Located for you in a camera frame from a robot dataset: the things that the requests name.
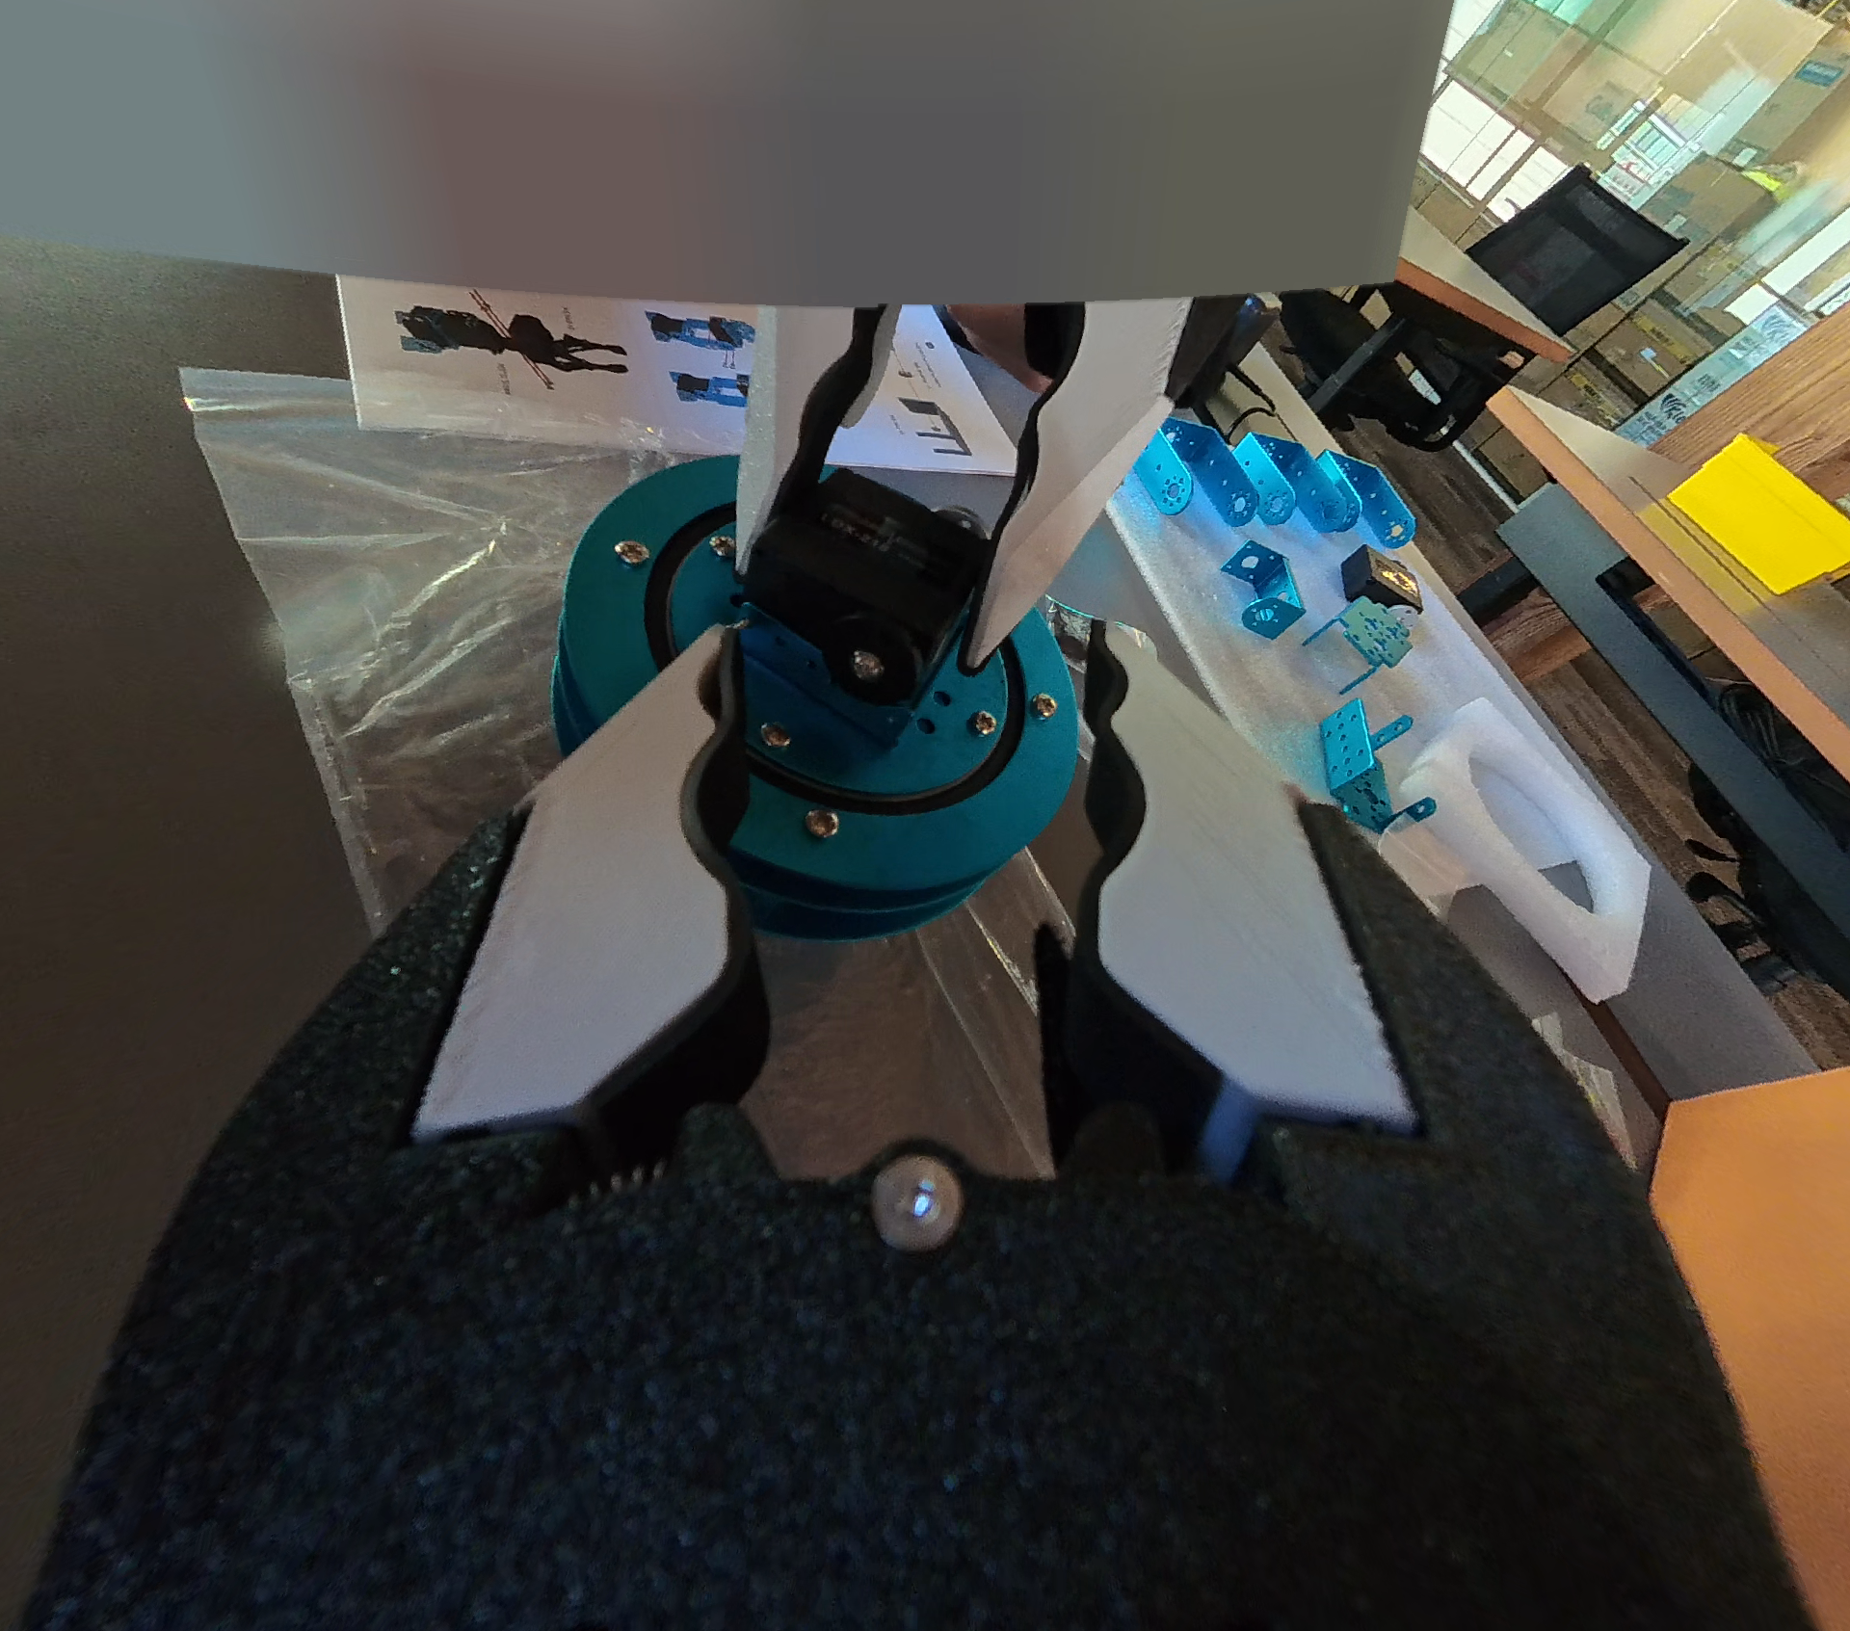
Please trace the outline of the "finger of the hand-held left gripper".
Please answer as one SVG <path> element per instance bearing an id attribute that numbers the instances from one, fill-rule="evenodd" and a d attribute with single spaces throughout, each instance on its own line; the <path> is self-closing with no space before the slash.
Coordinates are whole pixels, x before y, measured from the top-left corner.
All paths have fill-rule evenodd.
<path id="1" fill-rule="evenodd" d="M 1257 296 L 1028 309 L 1032 359 L 1053 384 L 1018 440 L 964 668 L 983 668 L 1047 593 L 1174 406 L 1213 398 L 1273 319 Z"/>
<path id="2" fill-rule="evenodd" d="M 845 425 L 864 419 L 889 365 L 903 307 L 762 307 L 739 463 L 735 568 L 770 525 L 822 483 Z"/>

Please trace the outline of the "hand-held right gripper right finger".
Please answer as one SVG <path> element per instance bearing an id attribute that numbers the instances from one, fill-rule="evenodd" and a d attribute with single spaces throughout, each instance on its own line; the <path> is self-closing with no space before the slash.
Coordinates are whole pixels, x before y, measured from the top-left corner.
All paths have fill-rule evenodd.
<path id="1" fill-rule="evenodd" d="M 1267 1119 L 1419 1134 L 1303 799 L 1136 631 L 1091 627 L 1076 1088 L 1230 1183 Z"/>

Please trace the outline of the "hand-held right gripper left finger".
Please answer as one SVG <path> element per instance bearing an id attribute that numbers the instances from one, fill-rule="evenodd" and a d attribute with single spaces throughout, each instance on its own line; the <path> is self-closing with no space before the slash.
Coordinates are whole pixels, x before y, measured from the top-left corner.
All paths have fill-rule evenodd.
<path id="1" fill-rule="evenodd" d="M 706 629 L 531 797 L 415 1142 L 588 1125 L 741 986 L 741 668 Z"/>

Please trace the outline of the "blue round metal base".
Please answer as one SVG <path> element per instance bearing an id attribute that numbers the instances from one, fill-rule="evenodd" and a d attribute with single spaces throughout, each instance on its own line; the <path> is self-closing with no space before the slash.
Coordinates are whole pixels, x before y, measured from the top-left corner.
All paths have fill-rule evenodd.
<path id="1" fill-rule="evenodd" d="M 1080 760 L 1053 629 L 1032 610 L 978 676 L 949 654 L 910 706 L 835 689 L 822 650 L 746 602 L 729 539 L 739 462 L 639 481 L 581 539 L 552 681 L 571 755 L 710 627 L 745 623 L 750 803 L 731 864 L 760 930 L 860 942 L 962 905 L 1041 836 Z"/>

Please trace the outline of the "person's left hand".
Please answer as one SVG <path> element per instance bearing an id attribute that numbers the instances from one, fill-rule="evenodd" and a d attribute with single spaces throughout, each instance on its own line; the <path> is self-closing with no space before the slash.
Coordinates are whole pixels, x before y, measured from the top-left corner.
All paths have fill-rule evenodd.
<path id="1" fill-rule="evenodd" d="M 1007 371 L 1034 396 L 1043 396 L 1051 388 L 1051 377 L 1030 354 L 1028 305 L 945 305 L 943 313 L 947 327 L 970 352 Z"/>

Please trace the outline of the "printed instruction sheet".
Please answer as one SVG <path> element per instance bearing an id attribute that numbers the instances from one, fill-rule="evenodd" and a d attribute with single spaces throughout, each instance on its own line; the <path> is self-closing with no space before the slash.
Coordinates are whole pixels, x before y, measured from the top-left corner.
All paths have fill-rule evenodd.
<path id="1" fill-rule="evenodd" d="M 752 305 L 621 302 L 338 278 L 357 419 L 558 444 L 737 456 Z M 891 367 L 835 463 L 1007 475 L 1016 450 L 939 321 L 906 307 Z"/>

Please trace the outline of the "wooden table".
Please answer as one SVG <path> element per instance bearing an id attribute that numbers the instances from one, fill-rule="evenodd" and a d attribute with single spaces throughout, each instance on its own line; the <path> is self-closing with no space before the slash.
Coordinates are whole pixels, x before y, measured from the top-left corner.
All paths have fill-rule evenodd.
<path id="1" fill-rule="evenodd" d="M 1774 446 L 1781 465 L 1828 502 L 1847 504 L 1849 317 L 1791 348 L 1664 436 L 1625 440 L 1519 392 L 1492 415 L 1606 535 L 1722 649 L 1795 730 L 1849 774 L 1847 577 L 1775 596 L 1666 498 L 1739 435 Z"/>
<path id="2" fill-rule="evenodd" d="M 1552 332 L 1531 309 L 1504 290 L 1421 211 L 1404 215 L 1394 286 L 1411 292 L 1429 309 L 1490 332 L 1531 359 L 1564 365 L 1575 348 Z"/>

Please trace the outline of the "white foam piece with hole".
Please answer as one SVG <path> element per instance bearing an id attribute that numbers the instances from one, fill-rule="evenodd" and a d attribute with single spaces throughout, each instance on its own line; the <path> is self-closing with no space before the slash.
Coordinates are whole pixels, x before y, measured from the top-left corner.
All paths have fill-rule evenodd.
<path id="1" fill-rule="evenodd" d="M 1483 886 L 1589 1001 L 1629 990 L 1654 870 L 1564 760 L 1477 699 L 1404 778 L 1405 795 L 1436 809 L 1380 851 L 1419 897 L 1446 913 Z"/>

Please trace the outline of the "clear plastic bag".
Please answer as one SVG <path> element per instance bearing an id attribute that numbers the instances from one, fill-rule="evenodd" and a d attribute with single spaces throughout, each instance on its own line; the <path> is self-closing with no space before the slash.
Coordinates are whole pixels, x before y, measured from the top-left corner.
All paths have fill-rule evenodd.
<path id="1" fill-rule="evenodd" d="M 375 936 L 558 762 L 550 672 L 571 554 L 664 460 L 367 431 L 344 379 L 180 373 L 197 446 L 282 639 L 290 695 Z M 955 915 L 876 945 L 771 942 L 760 1086 L 893 1071 L 899 1094 L 1039 1100 L 1034 945 L 1070 936 L 1086 768 L 1057 820 Z"/>

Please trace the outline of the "black mesh office chair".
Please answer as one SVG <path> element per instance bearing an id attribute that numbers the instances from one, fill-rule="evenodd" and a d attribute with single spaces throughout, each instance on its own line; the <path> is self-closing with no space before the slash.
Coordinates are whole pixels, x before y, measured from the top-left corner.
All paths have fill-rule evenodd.
<path id="1" fill-rule="evenodd" d="M 1467 255 L 1567 336 L 1689 248 L 1577 167 Z"/>

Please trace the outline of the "yellow box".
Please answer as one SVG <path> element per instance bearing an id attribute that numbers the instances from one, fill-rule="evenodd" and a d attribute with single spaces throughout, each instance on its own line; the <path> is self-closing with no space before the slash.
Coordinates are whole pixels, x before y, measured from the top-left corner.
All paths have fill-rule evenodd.
<path id="1" fill-rule="evenodd" d="M 1775 596 L 1847 577 L 1847 514 L 1785 469 L 1772 444 L 1754 436 L 1739 435 L 1683 481 L 1666 506 Z"/>

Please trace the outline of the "orange cardboard box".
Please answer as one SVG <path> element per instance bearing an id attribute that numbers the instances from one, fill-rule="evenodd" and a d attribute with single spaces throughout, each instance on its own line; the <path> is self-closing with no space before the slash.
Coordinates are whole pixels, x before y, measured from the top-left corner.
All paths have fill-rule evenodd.
<path id="1" fill-rule="evenodd" d="M 1847 1628 L 1847 1069 L 1673 1105 L 1650 1200 L 1814 1620 Z"/>

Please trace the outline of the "blue U-shaped metal bracket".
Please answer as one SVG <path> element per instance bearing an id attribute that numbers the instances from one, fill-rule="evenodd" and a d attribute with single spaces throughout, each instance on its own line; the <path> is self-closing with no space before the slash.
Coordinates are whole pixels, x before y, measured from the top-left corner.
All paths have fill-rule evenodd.
<path id="1" fill-rule="evenodd" d="M 1170 415 L 1134 463 L 1134 475 L 1165 516 L 1203 500 L 1230 527 L 1249 525 L 1259 494 L 1224 436 L 1207 423 Z"/>
<path id="2" fill-rule="evenodd" d="M 1315 462 L 1353 516 L 1350 523 L 1367 533 L 1380 550 L 1398 554 L 1413 544 L 1419 521 L 1379 465 L 1334 450 L 1319 454 Z"/>
<path id="3" fill-rule="evenodd" d="M 1257 516 L 1265 525 L 1284 527 L 1301 517 L 1313 529 L 1323 529 L 1321 475 L 1305 446 L 1263 433 L 1247 433 L 1232 446 L 1240 471 L 1259 498 Z"/>

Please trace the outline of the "blue perforated metal bracket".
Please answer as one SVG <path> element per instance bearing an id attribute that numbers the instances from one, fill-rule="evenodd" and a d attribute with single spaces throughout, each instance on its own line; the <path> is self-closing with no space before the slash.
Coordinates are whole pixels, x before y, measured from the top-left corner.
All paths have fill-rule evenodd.
<path id="1" fill-rule="evenodd" d="M 1353 658 L 1361 662 L 1361 670 L 1336 689 L 1338 697 L 1346 697 L 1365 687 L 1380 672 L 1400 668 L 1415 645 L 1413 635 L 1413 622 L 1405 612 L 1373 598 L 1359 598 L 1313 631 L 1303 649 L 1313 649 L 1336 637 L 1352 650 Z"/>
<path id="2" fill-rule="evenodd" d="M 1367 714 L 1367 704 L 1352 699 L 1319 724 L 1332 799 L 1352 822 L 1377 836 L 1390 832 L 1398 822 L 1431 820 L 1438 812 L 1438 803 L 1431 795 L 1400 809 L 1392 803 L 1379 756 L 1386 745 L 1409 733 L 1415 722 L 1402 716 L 1377 731 Z"/>

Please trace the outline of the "small blue metal bracket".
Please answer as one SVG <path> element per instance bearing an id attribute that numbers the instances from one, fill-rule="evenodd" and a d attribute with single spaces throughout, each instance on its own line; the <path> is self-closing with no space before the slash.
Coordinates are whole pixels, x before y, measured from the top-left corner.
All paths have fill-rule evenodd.
<path id="1" fill-rule="evenodd" d="M 1240 614 L 1249 633 L 1276 643 L 1303 620 L 1305 602 L 1292 564 L 1280 550 L 1247 541 L 1220 571 L 1253 593 Z"/>

